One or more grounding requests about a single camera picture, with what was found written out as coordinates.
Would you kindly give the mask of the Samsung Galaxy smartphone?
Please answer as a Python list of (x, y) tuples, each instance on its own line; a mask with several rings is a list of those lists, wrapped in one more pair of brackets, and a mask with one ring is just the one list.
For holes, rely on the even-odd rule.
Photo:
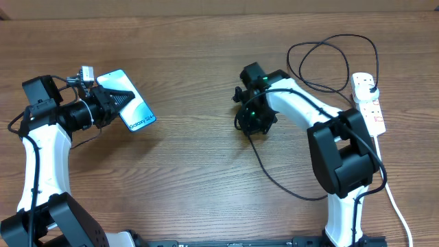
[(122, 69), (97, 77), (97, 83), (105, 89), (132, 91), (134, 93), (134, 99), (119, 112), (119, 116), (131, 132), (139, 131), (156, 121), (155, 114)]

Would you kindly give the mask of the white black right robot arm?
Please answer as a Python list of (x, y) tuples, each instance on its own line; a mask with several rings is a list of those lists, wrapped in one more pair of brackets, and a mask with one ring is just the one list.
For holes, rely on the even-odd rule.
[(244, 88), (233, 101), (241, 104), (235, 127), (247, 137), (266, 134), (280, 113), (307, 133), (311, 164), (327, 192), (328, 219), (320, 236), (295, 236), (293, 246), (387, 246), (384, 237), (361, 229), (361, 211), (373, 176), (384, 169), (372, 146), (366, 123), (355, 109), (329, 106), (301, 89), (286, 72), (266, 73), (256, 62), (240, 73)]

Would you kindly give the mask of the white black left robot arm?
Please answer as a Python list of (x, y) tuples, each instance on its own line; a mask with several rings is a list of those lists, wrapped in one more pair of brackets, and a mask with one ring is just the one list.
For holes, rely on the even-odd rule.
[(130, 82), (106, 88), (69, 78), (75, 100), (63, 104), (54, 80), (43, 75), (22, 84), (29, 106), (17, 116), (15, 133), (25, 147), (25, 183), (16, 214), (1, 221), (1, 237), (9, 246), (147, 246), (133, 230), (106, 233), (73, 198), (69, 183), (73, 132), (102, 129), (141, 96)]

